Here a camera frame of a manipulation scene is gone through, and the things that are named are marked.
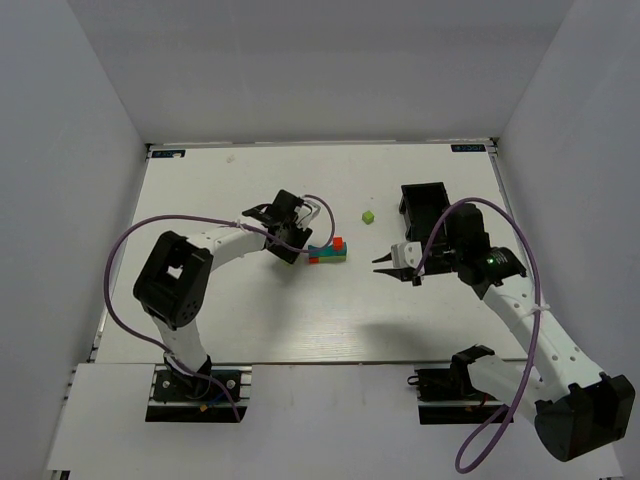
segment small yellow-green cube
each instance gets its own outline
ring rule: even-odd
[[[367,210],[366,212],[364,212],[362,214],[362,221],[364,223],[366,223],[367,225],[371,225],[373,223],[373,219],[374,218],[375,218],[375,216],[373,215],[371,210]]]

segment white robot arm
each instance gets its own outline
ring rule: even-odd
[[[208,384],[183,371],[180,364],[201,374],[211,370],[195,322],[209,275],[235,258],[265,249],[288,263],[295,262],[299,253],[247,227],[268,230],[301,249],[312,233],[309,224],[319,212],[315,202],[281,190],[273,203],[243,212],[236,222],[238,228],[218,227],[187,237],[169,231],[160,236],[133,293],[171,350],[171,355],[165,354],[165,363],[183,382],[192,384],[194,398]]]
[[[394,267],[376,272],[414,286],[421,284],[424,275],[457,273],[502,319],[525,351],[531,342],[534,312],[541,310],[534,358],[539,377],[528,379],[518,413],[535,426],[547,450],[561,461],[624,437],[635,398],[626,377],[606,375],[547,306],[534,304],[534,285],[525,267],[509,249],[490,246],[479,209],[464,205],[450,214],[445,226],[440,243],[420,271],[416,267],[426,242],[407,241],[374,260],[391,260]],[[464,396],[484,392],[510,405],[522,372],[490,348],[476,345],[453,356],[450,377]]]

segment purple cable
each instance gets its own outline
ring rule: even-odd
[[[246,224],[241,224],[241,226],[245,230],[264,235],[269,240],[282,245],[283,247],[285,247],[288,250],[291,250],[292,252],[310,253],[310,252],[314,252],[314,251],[326,248],[329,245],[331,245],[331,241],[333,240],[333,236],[336,233],[336,220],[335,220],[335,218],[333,216],[333,211],[331,210],[331,207],[329,206],[329,204],[327,202],[325,202],[323,199],[321,199],[320,197],[317,197],[315,195],[303,195],[303,198],[310,198],[312,200],[316,200],[316,201],[320,202],[324,206],[324,208],[327,209],[327,213],[329,214],[329,218],[331,219],[331,235],[329,236],[329,240],[327,240],[327,243],[325,243],[319,249],[315,249],[314,248],[314,249],[307,250],[307,249],[302,249],[302,248],[295,248],[295,247],[292,247],[291,245],[286,244],[285,242],[283,242],[279,238],[275,237],[274,235],[271,235],[266,230],[262,230],[260,228],[256,228],[256,227],[254,227],[252,225],[246,225]],[[111,318],[116,323],[116,325],[118,325],[121,329],[123,329],[128,334],[133,335],[134,337],[139,338],[140,340],[144,340],[145,342],[149,342],[149,343],[155,345],[156,347],[161,348],[166,354],[172,355],[171,349],[169,347],[167,347],[164,343],[160,342],[159,340],[156,340],[155,338],[151,338],[151,337],[148,337],[146,335],[143,335],[142,333],[137,332],[134,329],[132,329],[131,327],[129,327],[128,325],[126,325],[122,321],[122,319],[118,316],[118,314],[116,313],[115,309],[113,308],[113,302],[111,301],[111,295],[109,293],[109,285],[111,284],[111,270],[113,269],[113,262],[115,260],[116,254],[118,253],[118,250],[119,250],[120,246],[124,243],[124,241],[127,239],[127,237],[129,237],[129,235],[131,235],[133,232],[138,230],[140,227],[144,227],[145,225],[148,225],[148,224],[154,223],[154,222],[159,222],[161,220],[191,220],[191,221],[194,221],[194,222],[213,223],[213,224],[216,224],[216,225],[223,225],[223,226],[226,226],[226,227],[239,227],[240,225],[238,225],[237,222],[230,222],[228,220],[217,220],[215,218],[198,217],[198,216],[194,216],[194,215],[158,215],[158,216],[155,216],[155,217],[146,218],[146,219],[144,219],[144,220],[132,225],[128,229],[126,229],[122,233],[122,235],[120,235],[118,237],[118,239],[115,241],[115,243],[113,244],[113,247],[111,247],[111,251],[109,252],[109,256],[107,257],[107,264],[106,264],[105,269],[104,269],[104,278],[103,278],[103,282],[102,282],[102,294],[104,296],[104,303],[105,303],[105,305],[107,307],[107,311],[109,312],[109,315],[111,315]],[[217,379],[215,379],[215,378],[213,378],[213,377],[211,377],[209,375],[203,375],[201,373],[194,372],[189,367],[187,367],[185,364],[183,364],[182,362],[177,360],[175,357],[173,357],[173,361],[175,362],[175,364],[181,370],[183,370],[184,372],[188,373],[189,375],[191,375],[191,376],[193,376],[195,378],[206,380],[210,384],[214,383],[215,385],[217,385],[222,390],[222,393],[224,393],[224,395],[229,400],[229,403],[231,405],[231,408],[233,409],[233,414],[235,415],[236,420],[238,422],[240,422],[240,413],[238,412],[238,407],[236,406],[235,402],[233,401],[233,398],[231,398],[231,394],[229,393],[229,390],[227,390],[227,388],[219,380],[217,380]]]
[[[472,202],[481,203],[483,205],[487,205],[488,207],[491,207],[496,212],[498,212],[513,227],[513,230],[518,235],[518,238],[520,239],[522,246],[527,252],[527,257],[529,257],[529,262],[531,264],[531,270],[533,274],[534,303],[535,305],[540,305],[542,293],[540,288],[540,276],[538,274],[538,265],[536,264],[536,260],[533,256],[533,251],[531,250],[531,246],[529,245],[529,242],[527,241],[524,235],[524,232],[520,229],[516,221],[513,218],[511,218],[511,216],[507,212],[505,212],[502,208],[500,208],[495,203],[490,202],[489,200],[485,200],[484,198],[478,198],[478,197],[463,198],[462,200],[458,200],[456,203],[454,203],[444,211],[444,213],[440,216],[435,226],[433,227],[433,230],[431,231],[431,235],[429,235],[429,240],[427,241],[427,245],[424,249],[422,258],[420,259],[420,262],[416,267],[416,272],[419,272],[420,269],[422,269],[422,267],[424,266],[425,262],[427,261],[427,258],[429,257],[429,253],[431,251],[431,247],[436,238],[436,234],[444,224],[445,219],[451,214],[451,212],[453,212],[458,207],[466,203],[472,203]],[[494,449],[494,447],[498,444],[498,442],[504,435],[504,432],[509,427],[509,423],[511,422],[511,419],[515,415],[516,410],[518,409],[518,405],[520,405],[520,401],[524,396],[524,391],[527,388],[527,381],[531,376],[531,369],[533,368],[533,360],[536,354],[536,346],[538,344],[539,333],[540,333],[540,311],[537,310],[533,314],[533,329],[531,331],[531,342],[529,344],[529,353],[527,355],[527,362],[524,367],[524,372],[522,373],[522,380],[520,381],[520,385],[518,386],[516,395],[513,397],[511,406],[507,407],[506,405],[502,405],[500,408],[498,408],[498,410],[496,410],[496,412],[493,415],[491,415],[491,417],[489,417],[482,425],[476,428],[473,431],[473,433],[469,435],[469,438],[467,438],[462,443],[462,446],[460,447],[460,450],[456,455],[456,471],[458,473],[465,474],[475,470],[476,467],[478,467],[478,465],[480,465],[484,461],[484,459],[489,456],[491,451]],[[498,430],[496,430],[496,433],[493,435],[493,437],[491,438],[487,446],[484,448],[484,450],[482,450],[480,455],[478,455],[478,457],[473,462],[471,462],[468,466],[466,467],[460,466],[460,463],[462,461],[462,456],[464,455],[464,452],[466,451],[467,447],[471,444],[473,439],[476,438],[476,436],[480,432],[482,432],[485,428],[487,428],[488,425],[490,425],[496,418],[498,418],[505,411],[506,411],[506,415],[504,417],[504,420],[498,427]]]

